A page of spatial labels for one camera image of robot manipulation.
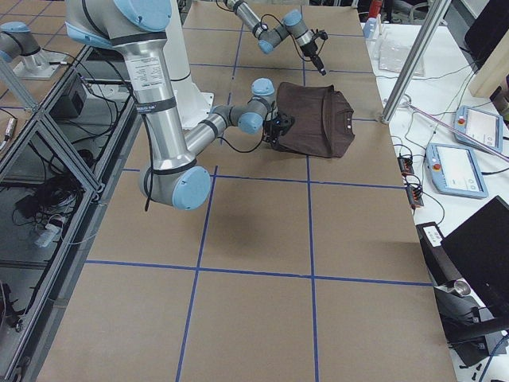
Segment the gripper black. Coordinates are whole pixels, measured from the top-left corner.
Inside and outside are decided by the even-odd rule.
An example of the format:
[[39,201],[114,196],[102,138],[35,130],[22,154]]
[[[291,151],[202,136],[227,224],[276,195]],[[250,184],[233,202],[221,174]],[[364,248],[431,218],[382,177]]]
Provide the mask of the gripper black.
[[277,113],[264,122],[264,141],[276,146],[278,140],[286,135],[294,125],[294,117],[286,113]]
[[312,60],[313,65],[316,70],[322,75],[325,76],[327,74],[322,59],[318,55],[318,47],[315,41],[308,41],[305,43],[300,43],[300,49],[303,55],[310,60]]

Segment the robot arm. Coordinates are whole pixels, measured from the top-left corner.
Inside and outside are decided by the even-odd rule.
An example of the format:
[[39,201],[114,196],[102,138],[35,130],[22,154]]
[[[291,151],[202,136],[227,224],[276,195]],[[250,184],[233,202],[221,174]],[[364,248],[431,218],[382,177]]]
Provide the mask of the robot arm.
[[67,1],[68,36],[81,44],[119,52],[126,64],[137,112],[146,125],[150,162],[139,179],[147,202],[193,210],[207,199],[209,172],[196,157],[229,127],[254,134],[292,125],[278,111],[272,82],[257,79],[244,106],[214,107],[183,131],[163,48],[172,18],[168,1]]
[[285,39],[290,38],[302,60],[311,62],[322,76],[327,74],[320,58],[323,46],[318,47],[317,40],[324,43],[328,40],[328,34],[324,29],[310,29],[300,10],[291,10],[280,20],[272,14],[259,17],[246,1],[216,1],[216,5],[221,10],[235,14],[251,31],[265,54],[272,53]]

